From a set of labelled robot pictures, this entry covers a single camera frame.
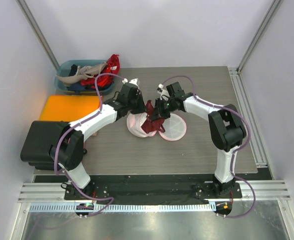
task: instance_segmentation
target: pink rim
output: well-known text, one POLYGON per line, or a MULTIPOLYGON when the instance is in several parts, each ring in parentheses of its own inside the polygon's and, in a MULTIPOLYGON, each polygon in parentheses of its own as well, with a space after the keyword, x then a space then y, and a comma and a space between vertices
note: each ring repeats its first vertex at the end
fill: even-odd
POLYGON ((184 131, 182 132, 181 136, 180 137, 177 137, 177 138, 169 138, 167 136, 165 136, 165 132, 160 132, 159 131, 159 135, 164 139, 164 140, 167 140, 167 141, 170 141, 170 142, 174 142, 174 141, 177 141, 177 140, 180 140, 181 138, 184 137, 184 135, 186 134, 186 131, 187 131, 187 124, 186 124, 186 121, 184 121, 184 119, 174 113, 172 113, 171 115, 175 115, 176 117, 180 118, 182 121, 183 121, 183 124, 184 124, 184 131))

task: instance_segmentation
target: vertical metal post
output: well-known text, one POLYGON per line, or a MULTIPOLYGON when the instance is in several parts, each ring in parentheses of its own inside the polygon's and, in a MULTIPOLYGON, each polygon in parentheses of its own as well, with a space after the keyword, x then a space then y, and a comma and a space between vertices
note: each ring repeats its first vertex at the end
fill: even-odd
POLYGON ((269 7, 269 10, 267 12, 267 14, 265 15, 264 19, 262 20, 262 23, 260 24, 258 31, 256 32, 254 38, 252 39, 246 53, 244 54, 240 65, 237 69, 237 71, 239 73, 241 73, 241 71, 243 70, 245 64, 247 63, 249 57, 251 56, 251 53, 253 52, 253 50, 255 49, 255 47, 257 46, 257 44, 259 43, 263 33, 266 31, 267 27, 269 26, 273 16, 275 15, 275 13, 277 12, 277 10, 279 9, 281 3, 283 2, 283 0, 274 0, 271 4, 271 6, 269 7))
POLYGON ((36 34, 40 44, 42 45, 43 49, 47 53, 51 63, 53 64, 55 69, 58 70, 59 69, 59 63, 58 63, 55 55, 53 54, 50 46, 48 45, 46 38, 42 34, 42 32, 41 32, 35 18, 33 17, 28 5, 25 2, 25 0, 16 0, 16 1, 18 3, 19 7, 21 8, 21 11, 25 15, 26 19, 28 20, 32 30, 36 34))

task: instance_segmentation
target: yellow panel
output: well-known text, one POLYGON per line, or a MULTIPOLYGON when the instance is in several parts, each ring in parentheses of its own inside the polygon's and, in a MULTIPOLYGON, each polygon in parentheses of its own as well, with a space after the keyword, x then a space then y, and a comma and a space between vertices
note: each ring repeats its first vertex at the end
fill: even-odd
POLYGON ((52 95, 48 98, 39 120, 72 122, 98 108, 97 96, 52 95))

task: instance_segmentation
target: red cloth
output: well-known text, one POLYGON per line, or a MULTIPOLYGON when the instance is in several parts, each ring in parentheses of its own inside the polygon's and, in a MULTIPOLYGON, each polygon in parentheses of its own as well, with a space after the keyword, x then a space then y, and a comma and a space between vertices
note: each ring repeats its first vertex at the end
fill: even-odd
MULTIPOLYGON (((118 74, 120 70, 120 61, 119 55, 113 54, 107 61, 107 66, 104 68, 102 73, 111 73, 111 74, 118 74)), ((92 89, 95 89, 95 77, 87 78, 86 80, 81 80, 80 84, 82 86, 91 85, 92 89)), ((97 85, 99 87, 104 87, 106 85, 110 85, 113 82, 113 76, 105 75, 99 77, 97 81, 97 85)))
POLYGON ((150 117, 152 115, 152 113, 154 112, 154 107, 151 104, 151 100, 147 101, 146 104, 146 108, 147 108, 147 119, 146 121, 143 123, 143 125, 141 126, 141 128, 148 134, 150 132, 153 131, 160 131, 162 133, 165 132, 165 129, 163 128, 162 124, 164 123, 164 119, 160 118, 158 120, 155 120, 153 122, 151 122, 150 117))

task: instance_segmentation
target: reflective metal surface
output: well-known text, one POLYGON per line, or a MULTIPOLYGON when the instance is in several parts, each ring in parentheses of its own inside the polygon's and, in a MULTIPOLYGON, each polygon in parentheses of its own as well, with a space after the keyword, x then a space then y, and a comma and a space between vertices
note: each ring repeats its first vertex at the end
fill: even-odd
MULTIPOLYGON (((250 201, 235 202, 232 215, 250 201)), ((223 219, 213 212, 107 213, 71 220, 74 213, 30 213, 23 240, 288 240, 277 201, 259 201, 251 214, 223 219)))

